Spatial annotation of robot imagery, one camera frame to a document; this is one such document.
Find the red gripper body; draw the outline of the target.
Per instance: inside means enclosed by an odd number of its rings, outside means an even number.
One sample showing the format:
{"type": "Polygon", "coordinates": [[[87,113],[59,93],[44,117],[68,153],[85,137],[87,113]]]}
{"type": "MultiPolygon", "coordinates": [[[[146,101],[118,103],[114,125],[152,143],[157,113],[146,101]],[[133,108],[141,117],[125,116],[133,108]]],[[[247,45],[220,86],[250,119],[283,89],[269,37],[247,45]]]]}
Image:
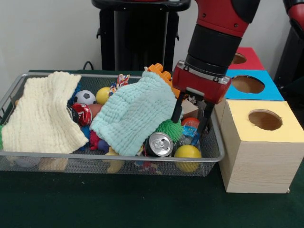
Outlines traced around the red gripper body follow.
{"type": "Polygon", "coordinates": [[[191,68],[179,61],[174,69],[172,85],[187,94],[201,96],[207,102],[218,104],[224,98],[231,84],[228,76],[213,76],[191,68]]]}

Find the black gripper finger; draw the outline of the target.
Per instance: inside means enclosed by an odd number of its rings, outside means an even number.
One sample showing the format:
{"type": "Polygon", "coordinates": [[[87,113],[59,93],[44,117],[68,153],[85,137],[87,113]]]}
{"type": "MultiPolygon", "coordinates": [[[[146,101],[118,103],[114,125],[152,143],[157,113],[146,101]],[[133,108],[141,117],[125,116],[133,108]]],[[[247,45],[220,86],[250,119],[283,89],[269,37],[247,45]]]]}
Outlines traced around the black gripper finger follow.
{"type": "Polygon", "coordinates": [[[197,102],[198,108],[199,108],[199,126],[198,126],[198,134],[202,135],[205,132],[205,129],[208,125],[208,122],[210,120],[212,111],[214,109],[214,104],[211,102],[205,102],[205,101],[198,101],[197,102]]]}
{"type": "Polygon", "coordinates": [[[182,106],[181,105],[182,105],[183,98],[184,98],[184,92],[180,92],[179,97],[176,101],[176,105],[174,107],[172,117],[171,117],[171,120],[172,120],[173,123],[177,123],[178,120],[180,119],[181,112],[182,112],[182,106]]]}

